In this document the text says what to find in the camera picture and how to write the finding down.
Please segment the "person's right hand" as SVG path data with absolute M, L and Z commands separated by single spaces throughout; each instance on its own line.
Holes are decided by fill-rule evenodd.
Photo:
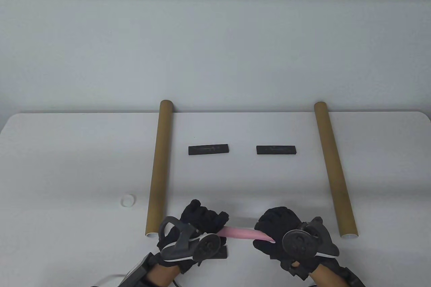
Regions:
M 274 243 L 254 240 L 253 246 L 270 259 L 280 262 L 283 270 L 297 275 L 303 280 L 314 273 L 319 266 L 326 267 L 332 271 L 332 276 L 339 274 L 340 266 L 336 259 L 314 256 L 309 258 L 294 258 L 286 252 L 282 240 L 286 233 L 298 230 L 302 225 L 298 216 L 286 207 L 276 207 L 267 210 L 255 225 L 255 230 L 265 233 L 274 240 Z

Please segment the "person's left hand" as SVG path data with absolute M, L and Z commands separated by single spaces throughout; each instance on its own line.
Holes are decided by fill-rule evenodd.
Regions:
M 199 200 L 192 200 L 183 210 L 179 221 L 184 224 L 190 224 L 198 232 L 194 232 L 194 234 L 190 237 L 191 239 L 197 238 L 202 234 L 215 234 L 223 229 L 225 224 L 229 220 L 228 213 L 222 211 L 220 213 L 215 212 L 214 210 L 209 210 L 205 206 L 201 205 Z M 167 245 L 174 243 L 178 240 L 180 236 L 180 230 L 178 227 L 174 226 L 169 231 L 168 235 L 164 238 L 160 238 L 157 244 L 157 248 L 162 252 L 163 248 Z M 201 265 L 201 261 L 193 261 L 193 260 L 182 260 L 182 261 L 164 261 L 160 253 L 155 255 L 155 259 L 157 263 L 163 267 L 174 267 L 178 266 L 180 273 L 185 274 L 190 268 L 198 264 Z

